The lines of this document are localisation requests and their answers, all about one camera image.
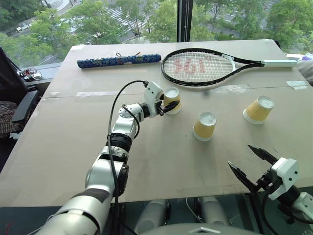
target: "racket strings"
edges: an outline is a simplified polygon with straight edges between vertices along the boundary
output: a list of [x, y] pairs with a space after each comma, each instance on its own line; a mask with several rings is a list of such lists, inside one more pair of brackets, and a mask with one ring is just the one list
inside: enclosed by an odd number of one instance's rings
[[185, 82], [206, 82], [224, 77], [233, 71], [233, 63], [214, 54], [192, 51], [172, 55], [164, 63], [164, 71]]

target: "tennis racket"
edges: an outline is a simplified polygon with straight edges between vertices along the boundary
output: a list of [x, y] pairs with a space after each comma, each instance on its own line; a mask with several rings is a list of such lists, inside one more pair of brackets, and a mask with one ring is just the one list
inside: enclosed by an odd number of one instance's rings
[[[246, 64], [236, 68], [235, 62]], [[171, 82], [184, 86], [208, 86], [253, 67], [287, 67], [295, 60], [245, 60], [204, 48], [187, 48], [168, 54], [162, 61], [163, 75]]]

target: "white table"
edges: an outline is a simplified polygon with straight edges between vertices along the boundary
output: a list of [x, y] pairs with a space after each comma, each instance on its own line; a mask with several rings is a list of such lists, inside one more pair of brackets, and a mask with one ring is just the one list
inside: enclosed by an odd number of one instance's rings
[[[175, 86], [160, 63], [81, 70], [80, 58], [167, 53], [183, 47], [229, 49], [246, 59], [284, 59], [272, 40], [152, 45], [86, 46], [71, 50], [38, 104], [0, 174], [1, 206], [59, 206], [84, 190], [85, 175], [106, 142], [113, 95], [76, 96], [78, 92], [118, 91], [134, 79]], [[312, 88], [294, 90], [286, 81], [303, 81], [296, 69], [251, 69], [217, 89], [180, 89], [182, 110], [174, 116], [147, 118], [133, 142], [129, 179], [122, 202], [247, 192], [227, 161], [255, 181], [269, 164], [246, 146], [255, 144], [276, 157], [299, 162], [298, 187], [313, 185]], [[133, 85], [118, 103], [143, 101], [144, 88]], [[248, 123], [243, 109], [260, 95], [275, 107], [263, 125]], [[217, 118], [214, 137], [200, 142], [192, 135], [199, 113]]]

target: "plaid cloth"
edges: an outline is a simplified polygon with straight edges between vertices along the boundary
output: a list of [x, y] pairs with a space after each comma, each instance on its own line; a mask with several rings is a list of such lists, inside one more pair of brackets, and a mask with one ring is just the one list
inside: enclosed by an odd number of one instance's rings
[[19, 132], [24, 128], [22, 124], [12, 122], [17, 107], [16, 103], [0, 101], [0, 138], [5, 138], [11, 132]]

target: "paper cup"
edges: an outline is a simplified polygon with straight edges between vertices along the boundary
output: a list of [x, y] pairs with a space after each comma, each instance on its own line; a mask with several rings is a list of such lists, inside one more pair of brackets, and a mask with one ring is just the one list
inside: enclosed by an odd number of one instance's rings
[[274, 105], [271, 98], [262, 95], [244, 110], [244, 117], [253, 124], [262, 124]]
[[[172, 101], [180, 101], [180, 96], [179, 96], [179, 90], [176, 87], [170, 87], [164, 90], [164, 106], [167, 106], [169, 103]], [[181, 104], [179, 104], [171, 111], [167, 112], [166, 114], [173, 115], [177, 114], [181, 109]]]
[[204, 112], [200, 114], [192, 133], [200, 141], [209, 141], [212, 139], [216, 118], [212, 113]]

